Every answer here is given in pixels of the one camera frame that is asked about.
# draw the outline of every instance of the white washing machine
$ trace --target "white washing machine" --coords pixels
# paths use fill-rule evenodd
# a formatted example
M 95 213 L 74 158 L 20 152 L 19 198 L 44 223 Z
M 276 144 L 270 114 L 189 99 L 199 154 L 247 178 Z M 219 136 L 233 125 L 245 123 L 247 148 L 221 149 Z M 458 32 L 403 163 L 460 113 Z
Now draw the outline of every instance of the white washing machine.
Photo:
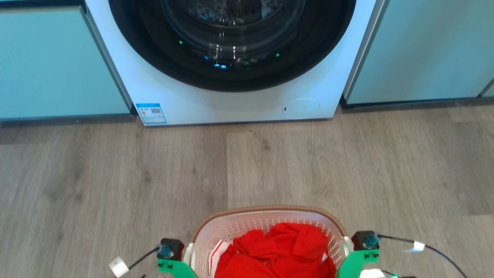
M 376 0 L 86 4 L 146 126 L 331 118 L 379 5 Z

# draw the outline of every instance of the black round door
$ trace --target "black round door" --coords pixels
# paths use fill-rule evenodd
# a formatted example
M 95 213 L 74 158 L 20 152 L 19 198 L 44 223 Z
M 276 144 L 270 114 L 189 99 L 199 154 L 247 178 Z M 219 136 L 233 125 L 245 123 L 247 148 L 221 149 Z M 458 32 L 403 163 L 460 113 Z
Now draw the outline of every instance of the black round door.
M 129 44 L 184 83 L 241 92 L 290 81 L 324 59 L 356 0 L 110 0 Z

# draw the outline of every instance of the red fabric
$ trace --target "red fabric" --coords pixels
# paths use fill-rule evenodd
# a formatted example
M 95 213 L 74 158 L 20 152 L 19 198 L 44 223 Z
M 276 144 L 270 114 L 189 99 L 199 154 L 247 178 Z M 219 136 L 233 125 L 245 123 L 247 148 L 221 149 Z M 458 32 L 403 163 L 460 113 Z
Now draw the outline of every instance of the red fabric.
M 334 278 L 328 237 L 320 228 L 281 223 L 264 235 L 251 230 L 221 255 L 214 278 Z

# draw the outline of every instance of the green plastic part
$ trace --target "green plastic part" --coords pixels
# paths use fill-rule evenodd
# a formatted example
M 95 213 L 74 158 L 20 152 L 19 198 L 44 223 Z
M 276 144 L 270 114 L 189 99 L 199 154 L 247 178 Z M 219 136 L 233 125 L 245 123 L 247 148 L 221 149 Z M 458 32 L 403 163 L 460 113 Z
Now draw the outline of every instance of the green plastic part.
M 192 269 L 184 262 L 158 259 L 158 271 L 171 273 L 174 278 L 197 278 Z
M 365 264 L 378 262 L 379 249 L 353 251 L 341 264 L 336 278 L 359 278 Z

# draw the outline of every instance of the plastic basket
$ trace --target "plastic basket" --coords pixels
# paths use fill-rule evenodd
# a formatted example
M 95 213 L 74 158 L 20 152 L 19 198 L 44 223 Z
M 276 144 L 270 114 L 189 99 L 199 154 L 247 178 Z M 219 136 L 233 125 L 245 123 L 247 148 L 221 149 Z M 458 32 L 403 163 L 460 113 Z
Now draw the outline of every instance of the plastic basket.
M 235 209 L 214 215 L 199 226 L 184 256 L 184 262 L 198 278 L 208 278 L 208 258 L 220 240 L 232 241 L 250 230 L 265 233 L 278 223 L 310 224 L 321 228 L 329 237 L 329 256 L 338 269 L 348 255 L 345 228 L 330 213 L 313 207 L 267 206 Z

